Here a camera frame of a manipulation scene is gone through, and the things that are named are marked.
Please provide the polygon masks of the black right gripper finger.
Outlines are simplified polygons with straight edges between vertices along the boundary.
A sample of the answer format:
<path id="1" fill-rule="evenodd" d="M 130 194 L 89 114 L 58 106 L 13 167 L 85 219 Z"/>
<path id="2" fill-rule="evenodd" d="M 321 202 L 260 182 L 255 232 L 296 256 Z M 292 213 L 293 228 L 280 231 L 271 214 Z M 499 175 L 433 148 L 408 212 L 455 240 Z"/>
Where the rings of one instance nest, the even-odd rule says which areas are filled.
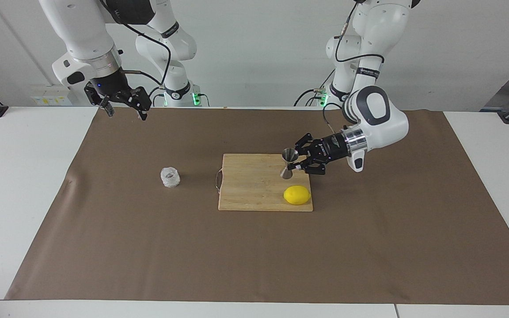
<path id="1" fill-rule="evenodd" d="M 136 110 L 140 119 L 145 121 L 148 117 L 148 111 L 152 106 L 152 101 L 144 87 L 137 87 L 136 89 L 129 90 L 126 105 Z"/>
<path id="2" fill-rule="evenodd" d="M 101 97 L 101 95 L 97 92 L 93 84 L 87 83 L 84 86 L 84 92 L 89 102 L 93 106 L 97 106 L 100 109 L 104 110 L 108 117 L 112 117 L 115 114 L 115 110 L 110 102 L 110 97 L 109 96 Z"/>

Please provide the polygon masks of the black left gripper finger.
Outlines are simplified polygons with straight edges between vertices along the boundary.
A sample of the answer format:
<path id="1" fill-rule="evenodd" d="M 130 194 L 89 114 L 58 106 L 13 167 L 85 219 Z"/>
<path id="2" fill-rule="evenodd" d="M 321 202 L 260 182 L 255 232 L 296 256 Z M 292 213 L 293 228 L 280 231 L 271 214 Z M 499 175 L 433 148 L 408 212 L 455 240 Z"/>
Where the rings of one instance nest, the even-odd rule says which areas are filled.
<path id="1" fill-rule="evenodd" d="M 303 161 L 289 163 L 289 170 L 301 170 L 309 175 L 325 175 L 326 165 L 324 163 L 317 163 L 312 159 L 305 159 Z"/>
<path id="2" fill-rule="evenodd" d="M 323 155 L 323 140 L 314 139 L 308 132 L 295 143 L 294 149 L 299 155 Z"/>

